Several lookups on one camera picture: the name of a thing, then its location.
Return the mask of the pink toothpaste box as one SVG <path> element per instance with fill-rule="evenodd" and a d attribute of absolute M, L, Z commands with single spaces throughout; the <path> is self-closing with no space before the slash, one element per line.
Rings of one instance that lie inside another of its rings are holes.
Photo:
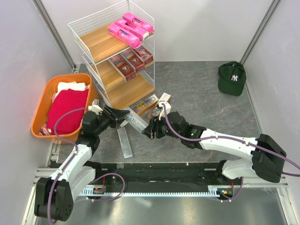
<path fill-rule="evenodd" d="M 132 26 L 132 27 L 140 27 L 144 30 L 146 30 L 147 32 L 149 32 L 150 34 L 154 32 L 154 26 L 152 24 L 150 24 L 149 22 L 146 22 L 145 20 L 143 20 L 142 18 L 127 12 L 125 13 L 122 18 L 124 20 L 127 21 L 127 24 Z"/>
<path fill-rule="evenodd" d="M 127 23 L 125 19 L 118 19 L 115 21 L 115 24 L 120 26 L 121 28 L 133 33 L 136 35 L 141 41 L 144 41 L 148 36 L 149 32 L 141 27 L 135 27 Z"/>
<path fill-rule="evenodd" d="M 133 49 L 136 49 L 142 45 L 140 39 L 135 34 L 125 30 L 115 23 L 110 24 L 107 28 L 110 35 L 124 42 Z"/>

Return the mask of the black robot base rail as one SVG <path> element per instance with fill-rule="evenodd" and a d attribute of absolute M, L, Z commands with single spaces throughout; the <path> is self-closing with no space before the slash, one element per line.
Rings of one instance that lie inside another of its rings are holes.
<path fill-rule="evenodd" d="M 222 174 L 225 161 L 216 163 L 96 163 L 85 165 L 96 169 L 96 178 L 106 173 L 117 173 L 125 182 L 175 181 L 199 182 L 202 185 L 240 185 L 241 178 L 230 179 Z"/>

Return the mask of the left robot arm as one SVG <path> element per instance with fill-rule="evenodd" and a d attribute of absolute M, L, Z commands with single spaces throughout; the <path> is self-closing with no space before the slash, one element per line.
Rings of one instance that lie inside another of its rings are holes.
<path fill-rule="evenodd" d="M 97 169 L 101 165 L 92 166 L 89 161 L 100 144 L 99 135 L 108 127 L 116 128 L 129 113 L 129 110 L 109 106 L 86 108 L 78 138 L 76 142 L 69 142 L 73 145 L 70 155 L 52 175 L 42 177 L 36 183 L 35 216 L 47 218 L 51 225 L 68 220 L 82 190 L 103 179 L 103 173 Z"/>

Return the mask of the red 3D toothpaste box floor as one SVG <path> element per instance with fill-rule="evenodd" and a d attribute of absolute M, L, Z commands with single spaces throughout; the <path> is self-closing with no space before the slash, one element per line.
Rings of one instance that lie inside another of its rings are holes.
<path fill-rule="evenodd" d="M 120 54 L 110 57 L 108 62 L 121 75 L 124 81 L 129 82 L 136 77 L 134 69 L 121 57 Z"/>

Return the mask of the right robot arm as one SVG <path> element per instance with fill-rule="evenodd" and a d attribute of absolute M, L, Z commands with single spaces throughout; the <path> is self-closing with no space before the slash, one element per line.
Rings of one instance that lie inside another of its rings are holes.
<path fill-rule="evenodd" d="M 178 112 L 171 112 L 166 118 L 152 117 L 142 133 L 150 139 L 177 138 L 191 149 L 215 150 L 238 156 L 238 160 L 220 161 L 221 169 L 215 172 L 214 177 L 222 185 L 235 178 L 252 175 L 278 183 L 283 173 L 286 153 L 269 135 L 260 134 L 258 138 L 225 135 L 189 124 Z"/>

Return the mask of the silver Protefix toothpaste box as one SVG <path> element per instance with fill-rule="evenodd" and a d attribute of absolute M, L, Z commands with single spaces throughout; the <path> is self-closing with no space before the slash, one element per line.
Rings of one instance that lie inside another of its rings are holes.
<path fill-rule="evenodd" d="M 143 130 L 148 126 L 148 123 L 142 119 L 137 113 L 135 113 L 131 108 L 124 108 L 125 111 L 129 111 L 126 115 L 125 121 L 131 125 L 138 133 L 142 134 Z"/>

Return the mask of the red 3D toothpaste box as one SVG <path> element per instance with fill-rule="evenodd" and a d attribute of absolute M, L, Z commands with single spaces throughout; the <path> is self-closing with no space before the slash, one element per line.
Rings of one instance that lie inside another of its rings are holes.
<path fill-rule="evenodd" d="M 120 55 L 129 65 L 132 66 L 136 74 L 145 69 L 145 63 L 132 49 L 126 49 L 122 51 Z"/>

